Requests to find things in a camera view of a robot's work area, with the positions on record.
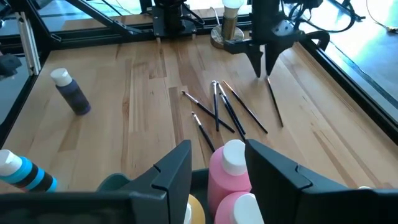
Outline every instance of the pink bottle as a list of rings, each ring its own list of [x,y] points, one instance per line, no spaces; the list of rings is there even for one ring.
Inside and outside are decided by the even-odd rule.
[[[207,201],[210,213],[216,214],[218,205],[229,194],[250,192],[251,184],[244,159],[244,143],[230,140],[210,158]]]
[[[225,197],[216,212],[214,224],[264,224],[254,194],[235,192]]]

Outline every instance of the black frame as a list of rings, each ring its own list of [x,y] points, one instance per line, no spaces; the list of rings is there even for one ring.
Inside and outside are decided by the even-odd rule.
[[[26,9],[26,7],[31,7],[29,2],[31,0],[15,0],[15,2],[20,2],[18,7]],[[142,5],[142,11],[146,12],[147,5],[149,6],[150,0],[140,0]],[[40,25],[40,16],[38,13],[33,13],[31,16],[34,17],[33,25],[34,28]],[[217,26],[216,18],[204,18],[205,25],[203,27],[198,27],[196,35],[209,34],[215,26]],[[112,20],[105,20],[103,23],[111,24]],[[249,15],[238,16],[237,26],[242,30],[248,30],[251,28],[251,20]],[[60,31],[54,32],[49,35],[51,41],[49,45],[39,45],[38,50],[41,52],[40,61],[44,64],[45,59],[51,50],[61,50],[61,49],[72,49],[80,47],[92,47],[98,45],[108,45],[108,44],[122,44],[128,42],[138,42],[155,40],[156,36],[153,33],[153,23],[148,24],[138,24],[125,26],[123,25],[118,28],[119,30],[141,30],[142,32],[133,32],[134,35],[121,35],[118,34],[117,29],[102,27],[95,29],[85,29],[85,30],[72,30],[72,31]],[[36,29],[34,30],[35,36],[36,32],[41,34],[46,34],[48,30],[46,29]],[[23,53],[21,39],[19,35],[9,35],[5,37],[0,37],[1,50],[4,54],[21,54]],[[303,47],[317,60],[317,62],[338,82],[338,84],[352,97],[357,104],[362,107],[362,109],[374,120],[374,122],[396,143],[398,144],[398,125],[393,122],[393,120],[386,114],[377,103],[371,99],[356,83],[354,83],[349,76],[337,66],[331,58],[329,58],[326,53],[319,48],[312,40],[307,39],[301,41]],[[24,85],[21,93],[17,97],[10,113],[8,114],[6,120],[0,125],[0,147],[4,144],[9,132],[14,125],[19,112],[21,111],[37,77],[30,77],[29,80]]]

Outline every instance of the blue striped bottle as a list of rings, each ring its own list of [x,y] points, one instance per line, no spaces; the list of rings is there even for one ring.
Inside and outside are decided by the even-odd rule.
[[[76,115],[87,114],[91,106],[81,91],[77,82],[69,75],[65,68],[58,68],[51,72],[51,78],[55,82],[55,87],[67,101]]]
[[[25,157],[0,150],[0,180],[26,192],[54,192],[57,180]]]

